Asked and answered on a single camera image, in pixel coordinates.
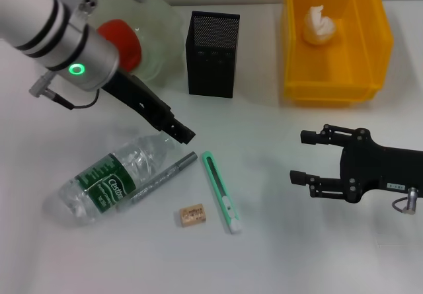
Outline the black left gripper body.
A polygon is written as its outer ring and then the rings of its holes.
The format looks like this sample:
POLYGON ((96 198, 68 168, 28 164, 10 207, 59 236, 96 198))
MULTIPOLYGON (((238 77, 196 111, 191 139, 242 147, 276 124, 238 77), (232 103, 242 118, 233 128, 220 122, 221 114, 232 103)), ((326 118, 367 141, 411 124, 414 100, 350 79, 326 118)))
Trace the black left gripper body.
POLYGON ((141 115, 158 131, 172 131, 171 107, 136 76, 118 69, 102 89, 141 115))

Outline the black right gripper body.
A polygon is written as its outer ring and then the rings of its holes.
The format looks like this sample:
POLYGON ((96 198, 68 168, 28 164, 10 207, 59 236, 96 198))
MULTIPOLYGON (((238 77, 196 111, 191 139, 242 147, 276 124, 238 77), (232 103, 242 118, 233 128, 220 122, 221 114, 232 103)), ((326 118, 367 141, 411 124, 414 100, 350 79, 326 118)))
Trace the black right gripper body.
POLYGON ((370 190, 407 194, 416 189, 422 197, 422 152, 376 144, 367 129, 345 135, 340 159, 344 198, 358 203, 370 190))

